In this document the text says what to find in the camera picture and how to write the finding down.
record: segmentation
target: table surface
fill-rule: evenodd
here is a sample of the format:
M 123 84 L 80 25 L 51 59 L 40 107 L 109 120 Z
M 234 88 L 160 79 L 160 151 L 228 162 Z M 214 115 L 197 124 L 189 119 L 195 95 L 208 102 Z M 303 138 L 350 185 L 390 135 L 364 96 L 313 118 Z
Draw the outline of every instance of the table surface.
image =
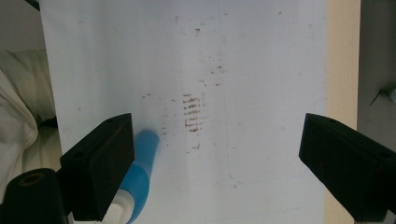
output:
M 326 114 L 326 1 L 40 6 L 63 151 L 123 113 L 161 137 L 136 223 L 324 222 L 298 151 Z

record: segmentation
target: fabric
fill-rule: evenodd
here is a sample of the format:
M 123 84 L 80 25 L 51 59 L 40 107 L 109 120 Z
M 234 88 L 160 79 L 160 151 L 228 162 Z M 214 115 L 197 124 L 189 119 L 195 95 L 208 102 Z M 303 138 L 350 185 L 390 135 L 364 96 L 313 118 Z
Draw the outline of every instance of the fabric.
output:
M 41 167 L 59 169 L 57 129 L 37 128 L 54 117 L 46 51 L 0 52 L 0 203 L 15 176 Z

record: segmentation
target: white cloth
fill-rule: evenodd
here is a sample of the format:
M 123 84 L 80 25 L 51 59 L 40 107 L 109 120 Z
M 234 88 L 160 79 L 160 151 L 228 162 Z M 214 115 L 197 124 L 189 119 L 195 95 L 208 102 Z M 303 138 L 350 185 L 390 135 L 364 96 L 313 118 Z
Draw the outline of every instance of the white cloth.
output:
M 0 202 L 15 176 L 40 167 L 59 169 L 57 129 L 37 129 L 54 117 L 46 52 L 0 52 Z

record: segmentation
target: blue object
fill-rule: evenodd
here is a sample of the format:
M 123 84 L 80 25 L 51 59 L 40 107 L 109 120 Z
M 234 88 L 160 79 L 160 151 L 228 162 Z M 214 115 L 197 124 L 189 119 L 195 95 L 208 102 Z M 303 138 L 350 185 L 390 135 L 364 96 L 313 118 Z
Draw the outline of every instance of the blue object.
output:
M 160 138 L 152 131 L 144 130 L 134 138 L 134 162 L 125 175 L 120 189 L 134 198 L 134 211 L 127 223 L 132 223 L 143 210 L 149 196 L 149 179 Z

